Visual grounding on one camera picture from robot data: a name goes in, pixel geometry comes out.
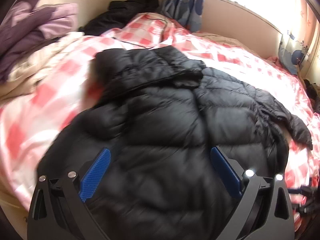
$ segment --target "blue patterned curtain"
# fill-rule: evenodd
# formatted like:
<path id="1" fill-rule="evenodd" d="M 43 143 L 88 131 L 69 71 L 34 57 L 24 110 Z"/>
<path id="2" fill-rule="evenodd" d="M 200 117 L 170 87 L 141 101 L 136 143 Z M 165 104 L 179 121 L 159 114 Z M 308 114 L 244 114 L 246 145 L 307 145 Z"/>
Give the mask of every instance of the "blue patterned curtain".
<path id="1" fill-rule="evenodd" d="M 182 26 L 196 32 L 201 27 L 204 0 L 165 0 L 162 14 L 178 21 Z"/>

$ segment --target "blue gripper pad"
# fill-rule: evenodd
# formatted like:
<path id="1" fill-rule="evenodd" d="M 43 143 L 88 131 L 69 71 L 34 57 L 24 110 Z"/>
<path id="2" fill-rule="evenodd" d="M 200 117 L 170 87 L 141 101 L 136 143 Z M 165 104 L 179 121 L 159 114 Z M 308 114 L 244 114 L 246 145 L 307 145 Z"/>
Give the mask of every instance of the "blue gripper pad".
<path id="1" fill-rule="evenodd" d="M 217 147 L 213 147 L 210 152 L 211 164 L 220 176 L 226 190 L 233 198 L 241 198 L 242 184 L 234 169 L 226 157 L 219 151 Z"/>
<path id="2" fill-rule="evenodd" d="M 79 196 L 84 203 L 95 193 L 111 162 L 111 152 L 104 148 L 81 180 Z"/>

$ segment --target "pink checkered bedsheet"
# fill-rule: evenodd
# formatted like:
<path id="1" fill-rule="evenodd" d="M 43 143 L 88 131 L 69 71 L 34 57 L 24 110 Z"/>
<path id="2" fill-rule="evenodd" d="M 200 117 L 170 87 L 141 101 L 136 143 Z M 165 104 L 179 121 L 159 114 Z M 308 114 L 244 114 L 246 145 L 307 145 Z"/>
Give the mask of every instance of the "pink checkered bedsheet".
<path id="1" fill-rule="evenodd" d="M 36 166 L 57 134 L 75 115 L 92 106 L 98 88 L 86 85 L 89 62 L 94 55 L 111 48 L 140 49 L 173 45 L 189 58 L 214 67 L 269 91 L 292 114 L 308 126 L 313 150 L 289 138 L 289 161 L 285 171 L 288 187 L 318 181 L 320 160 L 320 116 L 297 78 L 239 47 L 221 45 L 195 37 L 159 14 L 139 14 L 125 28 L 112 29 L 100 37 L 86 36 L 37 88 L 18 97 L 0 112 L 0 175 L 6 185 L 29 209 L 36 184 Z M 302 197 L 292 199 L 303 202 Z"/>

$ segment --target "black clothing pile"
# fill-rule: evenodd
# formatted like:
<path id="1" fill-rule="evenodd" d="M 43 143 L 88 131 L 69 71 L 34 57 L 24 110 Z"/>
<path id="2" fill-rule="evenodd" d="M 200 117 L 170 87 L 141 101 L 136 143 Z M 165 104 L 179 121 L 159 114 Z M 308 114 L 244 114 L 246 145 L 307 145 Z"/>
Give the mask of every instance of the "black clothing pile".
<path id="1" fill-rule="evenodd" d="M 310 98 L 313 111 L 320 114 L 320 97 L 314 88 L 314 85 L 316 86 L 316 84 L 310 84 L 308 79 L 304 79 L 303 81 L 306 85 L 307 96 Z"/>
<path id="2" fill-rule="evenodd" d="M 302 120 L 268 92 L 174 47 L 109 49 L 95 66 L 105 84 L 100 101 L 58 135 L 38 174 L 60 178 L 110 149 L 86 201 L 110 239 L 215 239 L 236 202 L 212 168 L 212 147 L 267 177 L 287 164 L 278 123 L 312 148 Z"/>
<path id="3" fill-rule="evenodd" d="M 99 36 L 112 28 L 122 29 L 137 13 L 155 12 L 158 7 L 158 0 L 112 1 L 108 11 L 92 19 L 79 31 L 84 35 Z"/>

